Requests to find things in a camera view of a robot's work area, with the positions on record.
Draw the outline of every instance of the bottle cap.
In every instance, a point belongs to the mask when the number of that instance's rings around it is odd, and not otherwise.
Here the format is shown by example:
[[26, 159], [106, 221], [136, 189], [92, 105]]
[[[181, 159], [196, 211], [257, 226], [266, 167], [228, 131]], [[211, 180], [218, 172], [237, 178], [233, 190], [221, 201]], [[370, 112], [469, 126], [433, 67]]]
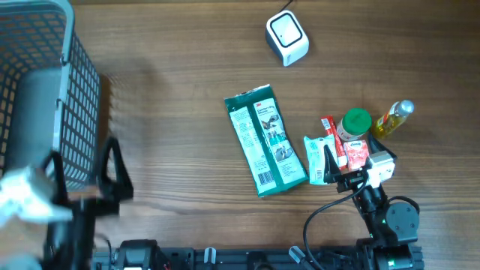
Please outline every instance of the bottle cap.
[[370, 114], [364, 109], [354, 108], [346, 113], [342, 119], [343, 129], [352, 135], [362, 135], [372, 125]]
[[400, 102], [397, 106], [397, 113], [401, 116], [408, 116], [410, 113], [413, 113], [415, 106], [410, 100], [404, 100]]

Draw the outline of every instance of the plastic basket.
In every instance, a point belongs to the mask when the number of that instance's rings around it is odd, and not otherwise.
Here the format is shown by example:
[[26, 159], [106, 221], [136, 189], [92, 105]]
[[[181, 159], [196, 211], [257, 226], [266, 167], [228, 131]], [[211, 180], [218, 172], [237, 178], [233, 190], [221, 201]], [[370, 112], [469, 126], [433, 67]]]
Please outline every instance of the plastic basket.
[[69, 190], [89, 184], [100, 78], [67, 1], [0, 2], [0, 169], [61, 153]]

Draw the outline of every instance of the wood grain surface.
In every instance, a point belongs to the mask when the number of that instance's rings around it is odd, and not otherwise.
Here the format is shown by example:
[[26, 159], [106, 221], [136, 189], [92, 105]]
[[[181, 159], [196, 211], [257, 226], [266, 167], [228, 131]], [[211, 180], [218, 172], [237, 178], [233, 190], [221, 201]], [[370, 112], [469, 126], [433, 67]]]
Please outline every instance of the wood grain surface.
[[[283, 2], [76, 6], [76, 32], [103, 75], [103, 130], [116, 135], [135, 187], [120, 217], [97, 222], [114, 245], [288, 248], [308, 215], [341, 198], [307, 183], [257, 197], [224, 98], [271, 84], [304, 164], [303, 137], [325, 136], [353, 107], [415, 112], [384, 143], [398, 156], [389, 196], [421, 206], [426, 269], [480, 263], [480, 4], [478, 1], [298, 1], [310, 39], [285, 68], [265, 41]], [[17, 236], [12, 231], [26, 230]], [[0, 233], [1, 253], [38, 251], [42, 228]], [[351, 202], [316, 217], [311, 245], [368, 237]]]

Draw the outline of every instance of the teal pouch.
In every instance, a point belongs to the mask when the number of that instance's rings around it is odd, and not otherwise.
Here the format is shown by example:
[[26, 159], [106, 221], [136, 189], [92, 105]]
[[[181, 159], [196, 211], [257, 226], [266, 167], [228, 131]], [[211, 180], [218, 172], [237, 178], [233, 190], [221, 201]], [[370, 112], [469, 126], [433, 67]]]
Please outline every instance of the teal pouch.
[[285, 132], [270, 85], [225, 99], [259, 197], [286, 191], [307, 180]]

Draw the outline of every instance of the jar with green lid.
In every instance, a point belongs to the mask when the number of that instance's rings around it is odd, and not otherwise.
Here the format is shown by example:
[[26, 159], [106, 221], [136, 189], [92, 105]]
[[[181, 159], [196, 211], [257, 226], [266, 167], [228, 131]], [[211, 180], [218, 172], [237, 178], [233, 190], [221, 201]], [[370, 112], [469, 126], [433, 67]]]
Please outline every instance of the jar with green lid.
[[338, 136], [345, 142], [357, 140], [372, 125], [370, 114], [364, 109], [349, 110], [337, 126]]

